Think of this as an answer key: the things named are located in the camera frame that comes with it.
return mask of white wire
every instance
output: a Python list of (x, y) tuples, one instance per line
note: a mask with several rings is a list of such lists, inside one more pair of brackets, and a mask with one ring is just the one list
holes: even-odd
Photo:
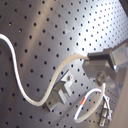
[(79, 116), (79, 114), (80, 114), (80, 112), (81, 112), (81, 110), (82, 110), (83, 105), (81, 104), (81, 105), (79, 106), (79, 108), (78, 108), (78, 110), (77, 110), (77, 112), (76, 112), (76, 114), (75, 114), (75, 117), (74, 117), (74, 120), (75, 120), (76, 123), (81, 123), (81, 122), (83, 122), (84, 120), (86, 120), (86, 119), (97, 109), (97, 107), (100, 105), (100, 103), (101, 103), (103, 97), (104, 97), (105, 100), (106, 100), (106, 96), (105, 96), (105, 94), (104, 94), (104, 93), (105, 93), (105, 85), (106, 85), (106, 84), (103, 83), (101, 89), (98, 89), (98, 88), (91, 89), (91, 90), (85, 95), (85, 100), (87, 100), (87, 98), (89, 97), (89, 95), (91, 95), (93, 92), (101, 92), (100, 97), (99, 97), (98, 101), (96, 102), (96, 104), (95, 104), (86, 114), (84, 114), (83, 116), (81, 116), (81, 117), (78, 118), (78, 116)]
[(75, 59), (84, 59), (84, 60), (88, 60), (88, 57), (87, 56), (83, 56), (81, 54), (74, 54), (74, 55), (71, 55), (69, 56), (67, 59), (65, 59), (59, 66), (58, 68), (56, 69), (52, 79), (51, 79), (51, 82), (45, 92), (45, 95), (44, 97), (40, 100), (40, 101), (34, 101), (32, 99), (30, 99), (27, 94), (25, 93), (24, 89), (23, 89), (23, 86), (21, 84), (21, 80), (20, 80), (20, 77), (19, 77), (19, 73), (18, 73), (18, 68), (17, 68), (17, 62), (16, 62), (16, 55), (15, 55), (15, 51), (14, 51), (14, 48), (13, 48), (13, 45), (11, 44), (10, 40), (3, 34), (0, 34), (0, 39), (4, 40), (10, 50), (11, 50), (11, 54), (12, 54), (12, 59), (13, 59), (13, 65), (14, 65), (14, 72), (15, 72), (15, 77), (16, 77), (16, 80), (17, 80), (17, 84), (19, 86), (19, 89), (21, 91), (21, 94), (23, 95), (23, 97), (32, 105), (35, 105), (35, 106), (41, 106), (43, 105), (46, 100), (48, 99), (51, 91), (52, 91), (52, 88), (55, 84), (55, 81), (59, 75), (59, 73), (62, 71), (62, 69), (68, 64), (70, 63), (71, 61), (75, 60)]

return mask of perforated metal surface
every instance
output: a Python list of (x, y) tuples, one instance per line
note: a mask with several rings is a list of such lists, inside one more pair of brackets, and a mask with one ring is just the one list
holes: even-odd
[[(16, 51), (23, 87), (29, 97), (40, 100), (60, 62), (74, 53), (87, 54), (114, 47), (128, 37), (128, 18), (118, 0), (0, 0), (0, 33)], [(75, 82), (68, 102), (53, 112), (46, 105), (35, 107), (23, 99), (14, 77), (11, 53), (0, 40), (0, 127), (9, 128), (98, 128), (101, 106), (86, 121), (76, 124), (73, 116), (84, 94), (96, 87), (82, 69), (83, 61), (68, 64)], [(118, 94), (106, 87), (114, 110)], [(81, 114), (97, 101), (88, 99)]]

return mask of metal bracket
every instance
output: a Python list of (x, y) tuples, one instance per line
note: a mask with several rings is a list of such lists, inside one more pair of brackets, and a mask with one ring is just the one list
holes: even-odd
[(101, 127), (104, 127), (106, 119), (111, 121), (111, 114), (113, 113), (113, 111), (110, 110), (109, 100), (110, 100), (110, 98), (105, 96), (103, 109), (102, 109), (102, 113), (101, 113), (101, 117), (100, 117), (100, 123), (99, 123), (99, 126), (101, 126)]
[(58, 102), (65, 104), (67, 99), (65, 93), (70, 97), (72, 92), (70, 90), (74, 79), (70, 70), (68, 70), (60, 81), (54, 86), (49, 98), (45, 102), (50, 111), (52, 111)]

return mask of small metal component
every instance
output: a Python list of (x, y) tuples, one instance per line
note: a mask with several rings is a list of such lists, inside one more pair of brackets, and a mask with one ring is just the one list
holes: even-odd
[(101, 86), (105, 82), (105, 75), (102, 72), (98, 72), (96, 76), (97, 85)]
[(101, 112), (101, 117), (100, 117), (100, 123), (99, 126), (104, 127), (105, 120), (108, 119), (109, 121), (112, 120), (111, 114), (113, 111), (110, 109), (109, 105), (109, 100), (110, 98), (108, 96), (105, 96), (104, 104), (103, 104), (103, 109)]
[(68, 80), (73, 80), (73, 75), (68, 76)]
[(74, 79), (70, 70), (68, 70), (64, 76), (60, 79), (59, 82), (54, 86), (49, 98), (45, 102), (50, 111), (52, 111), (58, 102), (65, 104), (67, 99), (65, 93), (70, 97), (72, 92), (70, 90), (71, 85), (73, 84)]

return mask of wire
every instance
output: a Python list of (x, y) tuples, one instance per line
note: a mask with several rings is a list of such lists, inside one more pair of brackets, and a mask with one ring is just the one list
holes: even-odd
[[(103, 83), (101, 89), (98, 89), (98, 88), (91, 89), (91, 90), (85, 95), (85, 97), (83, 98), (83, 100), (82, 100), (82, 102), (81, 102), (81, 105), (79, 106), (79, 108), (78, 108), (78, 110), (77, 110), (77, 112), (76, 112), (76, 114), (75, 114), (75, 117), (74, 117), (74, 120), (75, 120), (76, 123), (81, 123), (81, 122), (83, 122), (84, 120), (86, 120), (86, 119), (97, 109), (97, 107), (100, 105), (100, 103), (101, 103), (103, 97), (104, 97), (105, 100), (107, 101), (106, 95), (104, 94), (104, 93), (105, 93), (105, 86), (106, 86), (106, 84)], [(86, 100), (88, 99), (88, 97), (89, 97), (92, 93), (94, 93), (94, 92), (100, 92), (100, 93), (101, 93), (101, 94), (100, 94), (100, 97), (99, 97), (99, 99), (98, 99), (98, 101), (96, 102), (96, 104), (95, 104), (86, 114), (84, 114), (83, 116), (81, 116), (81, 117), (78, 118), (78, 116), (79, 116), (79, 114), (80, 114), (80, 112), (81, 112), (81, 110), (82, 110), (82, 108), (83, 108), (83, 105), (84, 105), (85, 101), (86, 101)]]
[(50, 93), (51, 93), (51, 91), (52, 91), (52, 88), (53, 88), (53, 86), (54, 86), (54, 84), (55, 84), (55, 81), (56, 81), (56, 79), (57, 79), (59, 73), (62, 71), (62, 69), (63, 69), (68, 63), (70, 63), (71, 61), (76, 60), (76, 59), (89, 60), (89, 58), (88, 58), (87, 56), (83, 56), (83, 55), (81, 55), (81, 54), (74, 54), (74, 55), (69, 56), (69, 57), (68, 57), (67, 59), (65, 59), (65, 60), (58, 66), (58, 68), (56, 69), (56, 71), (55, 71), (55, 73), (54, 73), (54, 75), (53, 75), (53, 77), (52, 77), (52, 79), (51, 79), (51, 82), (50, 82), (50, 84), (49, 84), (49, 86), (48, 86), (48, 88), (47, 88), (47, 90), (46, 90), (46, 92), (45, 92), (45, 94), (44, 94), (44, 97), (43, 97), (40, 101), (34, 101), (34, 100), (32, 100), (31, 98), (29, 98), (29, 97), (27, 96), (27, 94), (25, 93), (25, 91), (24, 91), (24, 89), (23, 89), (23, 86), (22, 86), (22, 84), (21, 84), (21, 80), (20, 80), (20, 76), (19, 76), (18, 68), (17, 68), (16, 54), (15, 54), (15, 51), (14, 51), (14, 48), (13, 48), (13, 45), (12, 45), (11, 41), (10, 41), (5, 35), (3, 35), (3, 34), (0, 34), (0, 39), (4, 40), (4, 41), (8, 44), (8, 46), (9, 46), (9, 48), (10, 48), (10, 50), (11, 50), (12, 59), (13, 59), (13, 65), (14, 65), (15, 77), (16, 77), (16, 81), (17, 81), (17, 84), (18, 84), (18, 86), (19, 86), (19, 89), (20, 89), (20, 91), (21, 91), (21, 94), (23, 95), (23, 97), (24, 97), (30, 104), (35, 105), (35, 106), (41, 106), (41, 105), (43, 105), (43, 104), (46, 102), (46, 100), (48, 99), (48, 97), (49, 97), (49, 95), (50, 95)]

